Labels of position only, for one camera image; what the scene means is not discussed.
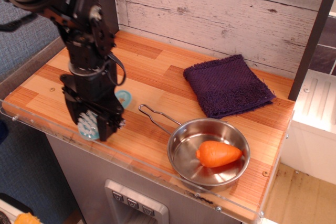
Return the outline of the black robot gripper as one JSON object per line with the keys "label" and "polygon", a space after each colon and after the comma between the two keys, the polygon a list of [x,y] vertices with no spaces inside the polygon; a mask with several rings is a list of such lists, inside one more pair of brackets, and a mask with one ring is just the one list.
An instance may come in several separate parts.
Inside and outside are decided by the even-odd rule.
{"label": "black robot gripper", "polygon": [[103,142],[121,127],[123,108],[114,92],[118,85],[116,70],[105,70],[91,78],[63,74],[60,80],[64,85],[66,106],[75,124],[82,112],[92,111],[97,115],[99,139]]}

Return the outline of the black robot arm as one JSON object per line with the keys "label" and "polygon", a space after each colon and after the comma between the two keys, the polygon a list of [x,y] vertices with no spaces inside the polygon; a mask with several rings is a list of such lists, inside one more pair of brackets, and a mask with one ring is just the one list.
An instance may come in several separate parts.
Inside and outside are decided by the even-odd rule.
{"label": "black robot arm", "polygon": [[50,19],[68,49],[69,74],[60,77],[74,123],[88,139],[106,141],[124,125],[123,106],[115,95],[122,62],[112,53],[114,34],[98,0],[5,0],[29,12],[3,26],[16,30],[37,15]]}

